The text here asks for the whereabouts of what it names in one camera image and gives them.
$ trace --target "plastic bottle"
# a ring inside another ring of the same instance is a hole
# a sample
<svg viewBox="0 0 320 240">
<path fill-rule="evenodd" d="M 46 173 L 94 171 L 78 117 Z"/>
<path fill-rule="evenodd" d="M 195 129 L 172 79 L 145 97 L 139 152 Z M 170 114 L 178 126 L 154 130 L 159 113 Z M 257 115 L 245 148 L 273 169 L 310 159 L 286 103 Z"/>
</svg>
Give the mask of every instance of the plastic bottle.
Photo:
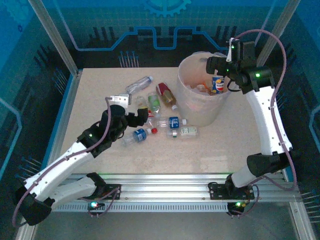
<svg viewBox="0 0 320 240">
<path fill-rule="evenodd" d="M 168 138 L 191 139 L 199 136 L 199 130 L 196 126 L 184 126 L 180 129 L 172 129 L 167 132 Z"/>
<path fill-rule="evenodd" d="M 143 128 L 140 128 L 131 134 L 125 135 L 122 138 L 122 144 L 127 147 L 133 143 L 140 143 L 147 139 L 147 136 L 151 134 L 151 129 L 147 128 L 144 130 Z"/>
<path fill-rule="evenodd" d="M 137 104 L 139 109 L 148 108 L 147 101 L 143 96 L 137 96 L 136 97 L 136 104 Z M 157 130 L 157 123 L 155 122 L 155 117 L 154 117 L 154 115 L 152 114 L 152 112 L 150 110 L 148 110 L 148 113 L 149 113 L 149 116 L 148 116 L 148 119 L 146 121 L 146 124 L 147 124 L 148 127 L 151 128 L 151 132 L 153 134 L 156 134 L 158 132 L 158 130 Z"/>
<path fill-rule="evenodd" d="M 177 110 L 177 100 L 165 82 L 161 82 L 156 86 L 156 92 L 161 96 L 164 105 L 172 110 Z"/>
<path fill-rule="evenodd" d="M 162 117 L 157 121 L 157 126 L 160 128 L 178 129 L 182 125 L 187 125 L 187 120 L 179 119 L 177 116 Z"/>
<path fill-rule="evenodd" d="M 154 80 L 154 78 L 152 76 L 145 76 L 145 77 L 139 79 L 138 81 L 127 86 L 125 88 L 125 91 L 128 94 L 135 94 L 135 93 L 139 92 L 140 90 L 148 87 L 152 83 L 153 80 Z"/>
<path fill-rule="evenodd" d="M 161 117 L 161 106 L 158 95 L 155 91 L 148 93 L 148 102 L 151 112 L 157 119 Z"/>
</svg>

